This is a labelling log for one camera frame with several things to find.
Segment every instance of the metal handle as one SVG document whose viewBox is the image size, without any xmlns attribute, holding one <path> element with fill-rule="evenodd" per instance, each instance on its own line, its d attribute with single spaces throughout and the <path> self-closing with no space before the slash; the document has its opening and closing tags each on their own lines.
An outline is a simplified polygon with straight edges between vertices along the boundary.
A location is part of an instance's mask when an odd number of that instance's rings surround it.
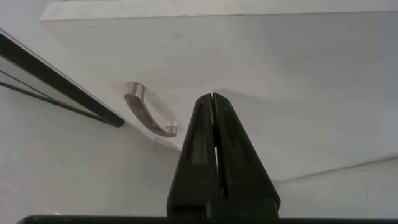
<svg viewBox="0 0 398 224">
<path fill-rule="evenodd" d="M 162 128 L 150 115 L 147 106 L 144 103 L 145 86 L 138 82 L 129 82 L 124 92 L 124 99 L 130 110 L 137 116 L 138 120 L 150 131 L 163 137 L 175 137 L 177 127 L 167 125 Z"/>
</svg>

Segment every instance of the white cabinet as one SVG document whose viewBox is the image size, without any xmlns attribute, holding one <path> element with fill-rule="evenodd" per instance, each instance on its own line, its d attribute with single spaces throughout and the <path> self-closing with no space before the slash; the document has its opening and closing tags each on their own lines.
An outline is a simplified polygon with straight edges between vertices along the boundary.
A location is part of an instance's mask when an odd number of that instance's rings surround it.
<svg viewBox="0 0 398 224">
<path fill-rule="evenodd" d="M 396 10 L 388 0 L 68 1 L 51 2 L 42 24 L 94 74 L 80 86 L 147 136 L 181 148 L 195 100 L 216 91 L 271 178 L 287 180 L 398 155 Z M 101 94 L 89 91 L 97 80 Z M 121 102 L 127 82 L 158 96 L 177 137 L 106 103 Z"/>
</svg>

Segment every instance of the silver handle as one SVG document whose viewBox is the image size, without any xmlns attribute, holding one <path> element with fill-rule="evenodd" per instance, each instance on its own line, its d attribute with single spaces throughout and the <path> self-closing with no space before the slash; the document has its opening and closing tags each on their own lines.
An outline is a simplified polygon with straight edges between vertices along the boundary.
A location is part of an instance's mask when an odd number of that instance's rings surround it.
<svg viewBox="0 0 398 224">
<path fill-rule="evenodd" d="M 144 103 L 145 86 L 138 82 L 129 82 L 124 92 L 124 99 L 130 110 L 137 116 L 138 120 L 150 131 L 163 137 L 175 137 L 177 127 L 167 125 L 162 128 L 150 115 L 147 106 Z"/>
</svg>

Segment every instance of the black frame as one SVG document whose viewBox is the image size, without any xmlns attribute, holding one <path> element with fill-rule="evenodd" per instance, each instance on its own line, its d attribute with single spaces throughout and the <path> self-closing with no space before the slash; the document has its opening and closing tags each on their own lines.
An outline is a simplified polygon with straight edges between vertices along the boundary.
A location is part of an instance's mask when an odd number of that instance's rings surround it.
<svg viewBox="0 0 398 224">
<path fill-rule="evenodd" d="M 98 117 L 90 113 L 81 111 L 79 109 L 73 108 L 71 106 L 68 106 L 62 102 L 52 99 L 46 99 L 42 96 L 29 93 L 28 91 L 16 88 L 14 86 L 10 86 L 6 83 L 0 82 L 0 85 L 19 91 L 26 95 L 33 96 L 40 100 L 47 101 L 54 105 L 61 106 L 63 108 L 82 114 L 84 116 L 97 119 L 98 121 L 103 121 L 115 127 L 120 127 L 124 124 L 124 120 L 120 118 L 118 115 L 107 109 L 101 103 L 92 98 L 90 95 L 85 93 L 83 90 L 79 89 L 77 86 L 75 86 L 66 78 L 57 73 L 55 70 L 53 70 L 52 68 L 41 62 L 39 59 L 28 53 L 28 51 L 24 50 L 22 47 L 17 45 L 15 42 L 7 38 L 2 33 L 0 33 L 0 55 L 6 58 L 8 61 L 12 62 L 13 64 L 21 67 L 22 69 L 33 75 L 34 77 L 38 78 L 39 80 L 50 85 L 59 92 L 63 93 L 64 95 L 68 96 L 69 98 L 76 101 L 80 105 L 89 109 L 93 113 L 97 114 Z"/>
</svg>

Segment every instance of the white wall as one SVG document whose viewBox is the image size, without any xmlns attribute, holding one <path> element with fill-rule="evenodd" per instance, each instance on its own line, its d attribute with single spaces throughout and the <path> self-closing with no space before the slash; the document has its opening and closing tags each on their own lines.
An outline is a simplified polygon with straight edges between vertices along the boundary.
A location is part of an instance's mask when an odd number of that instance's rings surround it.
<svg viewBox="0 0 398 224">
<path fill-rule="evenodd" d="M 276 187 L 282 217 L 398 218 L 398 159 L 303 177 Z"/>
</svg>

